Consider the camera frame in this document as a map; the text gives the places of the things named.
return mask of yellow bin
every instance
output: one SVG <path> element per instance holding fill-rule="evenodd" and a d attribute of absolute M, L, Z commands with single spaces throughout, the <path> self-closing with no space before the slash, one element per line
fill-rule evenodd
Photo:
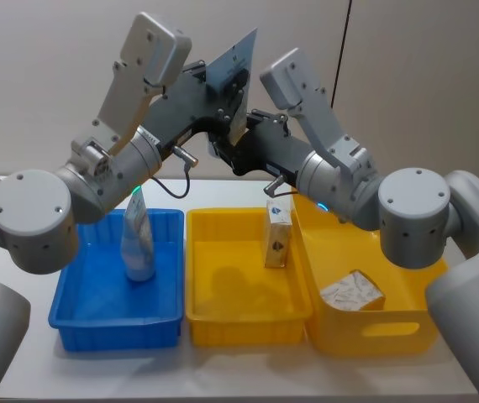
<path fill-rule="evenodd" d="M 287 267 L 262 261 L 265 208 L 187 214 L 186 315 L 196 346 L 290 344 L 312 313 L 292 239 Z"/>
<path fill-rule="evenodd" d="M 437 337 L 424 291 L 446 271 L 445 262 L 421 270 L 390 263 L 380 249 L 378 231 L 340 224 L 303 196 L 293 197 L 293 236 L 313 304 L 307 333 L 320 351 L 335 357 L 373 357 L 422 353 Z M 380 311 L 340 311 L 320 291 L 360 270 L 385 294 Z"/>

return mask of small box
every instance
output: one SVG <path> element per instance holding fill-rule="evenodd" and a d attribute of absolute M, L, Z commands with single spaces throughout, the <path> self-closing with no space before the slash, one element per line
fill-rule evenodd
<path fill-rule="evenodd" d="M 381 310 L 385 296 L 359 270 L 320 291 L 320 295 L 335 309 L 341 311 Z"/>
<path fill-rule="evenodd" d="M 286 266 L 291 229 L 290 209 L 282 202 L 268 200 L 262 240 L 262 257 L 265 267 Z"/>

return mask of wall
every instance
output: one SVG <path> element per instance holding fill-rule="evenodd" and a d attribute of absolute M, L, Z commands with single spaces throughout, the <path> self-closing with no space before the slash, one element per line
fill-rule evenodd
<path fill-rule="evenodd" d="M 384 173 L 479 175 L 479 0 L 353 0 L 334 110 Z"/>
<path fill-rule="evenodd" d="M 333 87 L 347 0 L 0 0 L 0 173 L 53 170 L 71 139 L 95 117 L 113 77 L 112 64 L 135 14 L 166 16 L 189 34 L 190 60 L 213 60 L 259 27 L 254 71 L 293 47 L 310 55 Z M 257 76 L 250 107 L 274 110 Z M 204 136 L 187 149 L 200 160 L 193 177 L 233 177 L 208 155 Z M 168 160 L 160 176 L 182 176 Z M 249 177 L 265 177 L 262 173 Z"/>

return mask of blue plastic tray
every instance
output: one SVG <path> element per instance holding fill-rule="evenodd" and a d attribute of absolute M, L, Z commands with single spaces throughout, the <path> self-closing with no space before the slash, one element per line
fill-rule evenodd
<path fill-rule="evenodd" d="M 79 254 L 61 272 L 49 314 L 69 351 L 176 346 L 183 318 L 183 212 L 149 209 L 155 275 L 128 279 L 124 210 L 79 225 Z"/>

